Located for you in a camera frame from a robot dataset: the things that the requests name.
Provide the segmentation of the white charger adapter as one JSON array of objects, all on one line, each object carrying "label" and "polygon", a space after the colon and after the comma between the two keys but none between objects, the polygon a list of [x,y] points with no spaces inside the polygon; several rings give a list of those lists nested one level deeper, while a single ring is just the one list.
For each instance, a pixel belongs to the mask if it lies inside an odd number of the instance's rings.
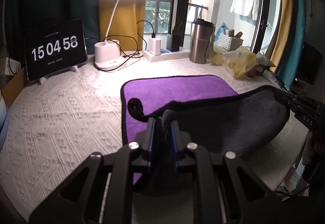
[{"label": "white charger adapter", "polygon": [[149,39],[149,52],[154,55],[161,55],[161,38],[151,37]]}]

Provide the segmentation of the red cup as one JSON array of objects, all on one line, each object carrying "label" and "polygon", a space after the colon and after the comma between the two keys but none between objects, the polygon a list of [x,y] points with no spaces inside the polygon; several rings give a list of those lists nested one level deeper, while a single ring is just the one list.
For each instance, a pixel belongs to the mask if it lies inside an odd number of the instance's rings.
[{"label": "red cup", "polygon": [[247,77],[253,78],[256,74],[257,65],[255,65],[252,69],[245,73]]}]

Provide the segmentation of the yellow plastic bag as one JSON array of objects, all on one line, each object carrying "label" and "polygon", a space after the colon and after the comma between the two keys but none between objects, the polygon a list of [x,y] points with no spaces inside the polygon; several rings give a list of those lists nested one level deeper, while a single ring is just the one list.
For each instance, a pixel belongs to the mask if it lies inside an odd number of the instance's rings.
[{"label": "yellow plastic bag", "polygon": [[258,66],[256,54],[244,46],[234,51],[215,46],[213,63],[222,66],[233,79],[242,78],[255,65]]}]

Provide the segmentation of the round blue white gadget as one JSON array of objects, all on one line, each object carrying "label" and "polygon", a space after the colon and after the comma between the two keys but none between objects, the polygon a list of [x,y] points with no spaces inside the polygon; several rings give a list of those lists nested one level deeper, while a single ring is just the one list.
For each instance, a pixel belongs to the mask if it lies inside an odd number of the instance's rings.
[{"label": "round blue white gadget", "polygon": [[5,102],[4,96],[1,93],[0,103],[0,150],[3,148],[5,139],[8,133],[9,126],[9,108]]}]

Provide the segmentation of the yellow teal right curtain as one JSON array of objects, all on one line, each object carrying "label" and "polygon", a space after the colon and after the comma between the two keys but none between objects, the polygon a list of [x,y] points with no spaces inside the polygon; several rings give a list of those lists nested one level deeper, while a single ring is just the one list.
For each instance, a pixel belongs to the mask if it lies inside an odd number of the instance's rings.
[{"label": "yellow teal right curtain", "polygon": [[290,88],[299,66],[306,28],[305,0],[281,0],[281,11],[271,55],[273,68]]}]

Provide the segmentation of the white power strip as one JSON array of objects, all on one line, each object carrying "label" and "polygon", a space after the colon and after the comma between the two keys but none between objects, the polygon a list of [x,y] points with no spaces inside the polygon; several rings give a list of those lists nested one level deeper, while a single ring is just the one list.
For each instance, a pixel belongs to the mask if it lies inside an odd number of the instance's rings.
[{"label": "white power strip", "polygon": [[143,51],[143,56],[149,62],[161,62],[161,61],[169,61],[175,59],[184,59],[190,57],[190,50],[188,49],[180,49],[176,52],[171,52],[167,49],[162,49],[160,55],[152,55],[149,51]]}]

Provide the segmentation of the tablet showing clock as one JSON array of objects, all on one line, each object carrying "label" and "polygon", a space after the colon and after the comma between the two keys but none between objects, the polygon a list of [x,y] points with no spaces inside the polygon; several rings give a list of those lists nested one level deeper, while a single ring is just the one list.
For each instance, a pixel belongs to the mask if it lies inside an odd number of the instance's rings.
[{"label": "tablet showing clock", "polygon": [[26,77],[34,82],[88,60],[81,19],[45,27],[28,37]]}]

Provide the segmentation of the white plastic basket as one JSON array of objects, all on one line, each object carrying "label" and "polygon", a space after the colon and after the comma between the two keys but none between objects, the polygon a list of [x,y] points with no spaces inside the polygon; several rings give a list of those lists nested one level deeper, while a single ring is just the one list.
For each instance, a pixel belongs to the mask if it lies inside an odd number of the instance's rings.
[{"label": "white plastic basket", "polygon": [[220,34],[218,38],[218,44],[227,51],[234,51],[238,49],[243,43],[241,38],[230,37],[225,34]]}]

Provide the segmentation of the white textured table cloth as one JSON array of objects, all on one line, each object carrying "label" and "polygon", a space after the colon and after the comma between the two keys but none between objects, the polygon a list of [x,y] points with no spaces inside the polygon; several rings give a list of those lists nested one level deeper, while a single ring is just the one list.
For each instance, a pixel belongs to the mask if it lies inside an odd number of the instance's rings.
[{"label": "white textured table cloth", "polygon": [[[241,94],[270,84],[265,78],[236,81],[221,66],[189,59],[128,62],[112,73],[98,71],[93,56],[77,72],[50,77],[22,89],[9,108],[9,128],[1,149],[1,187],[22,223],[93,152],[122,146],[121,86],[129,80],[166,76],[215,75]],[[279,135],[247,163],[276,190],[298,158],[307,128],[293,113]],[[192,191],[163,198],[134,195],[132,223],[193,223]]]}]

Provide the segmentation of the purple and grey towel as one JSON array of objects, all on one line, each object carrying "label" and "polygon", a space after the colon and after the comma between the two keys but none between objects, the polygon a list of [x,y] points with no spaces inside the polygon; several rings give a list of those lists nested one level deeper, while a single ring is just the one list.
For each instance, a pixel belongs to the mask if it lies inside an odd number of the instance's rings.
[{"label": "purple and grey towel", "polygon": [[285,127],[290,110],[275,100],[276,88],[258,87],[236,93],[223,79],[212,75],[137,79],[121,87],[122,137],[133,141],[157,118],[158,171],[134,178],[136,193],[158,197],[188,189],[189,173],[176,173],[167,164],[171,147],[168,125],[177,121],[181,131],[208,151],[232,151],[245,157],[266,146]]}]

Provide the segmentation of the cardboard box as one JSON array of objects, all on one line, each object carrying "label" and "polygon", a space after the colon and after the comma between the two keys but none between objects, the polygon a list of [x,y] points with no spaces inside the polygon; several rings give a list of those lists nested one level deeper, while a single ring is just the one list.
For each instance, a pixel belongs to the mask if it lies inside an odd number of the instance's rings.
[{"label": "cardboard box", "polygon": [[8,108],[12,106],[15,99],[24,87],[26,87],[26,84],[26,71],[25,68],[22,68],[2,90],[2,96],[4,97],[5,104]]}]

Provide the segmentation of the black power bank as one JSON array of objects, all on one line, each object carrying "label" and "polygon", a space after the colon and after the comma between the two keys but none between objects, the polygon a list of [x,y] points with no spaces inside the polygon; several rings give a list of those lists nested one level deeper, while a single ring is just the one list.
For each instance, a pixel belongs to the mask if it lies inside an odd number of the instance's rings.
[{"label": "black power bank", "polygon": [[180,49],[180,36],[167,34],[166,49],[170,52],[178,52]]}]

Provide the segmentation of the white desk lamp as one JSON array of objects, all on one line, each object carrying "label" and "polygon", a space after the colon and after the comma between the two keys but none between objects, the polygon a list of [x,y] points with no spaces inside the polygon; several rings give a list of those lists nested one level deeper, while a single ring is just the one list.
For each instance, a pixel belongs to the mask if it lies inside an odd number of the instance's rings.
[{"label": "white desk lamp", "polygon": [[132,58],[140,58],[140,15],[145,0],[99,0],[100,41],[94,44],[94,67],[112,72]]}]

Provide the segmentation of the white tube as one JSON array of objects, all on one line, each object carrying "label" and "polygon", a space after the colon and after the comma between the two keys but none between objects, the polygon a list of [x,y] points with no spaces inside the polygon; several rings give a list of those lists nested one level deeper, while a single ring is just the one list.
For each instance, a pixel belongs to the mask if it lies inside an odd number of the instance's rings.
[{"label": "white tube", "polygon": [[263,76],[271,83],[271,82],[274,82],[274,83],[276,83],[276,82],[278,82],[278,79],[276,78],[276,76],[273,74],[273,73],[271,73],[271,72],[269,72],[269,71],[267,71],[267,70],[265,70],[264,72],[263,72]]}]

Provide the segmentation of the stainless steel thermos bottle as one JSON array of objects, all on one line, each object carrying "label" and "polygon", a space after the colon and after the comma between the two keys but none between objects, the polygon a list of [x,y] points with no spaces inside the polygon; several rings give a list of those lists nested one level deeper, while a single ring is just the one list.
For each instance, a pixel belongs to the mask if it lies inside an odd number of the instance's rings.
[{"label": "stainless steel thermos bottle", "polygon": [[195,19],[191,26],[190,61],[206,64],[207,51],[213,47],[215,26],[204,19]]}]

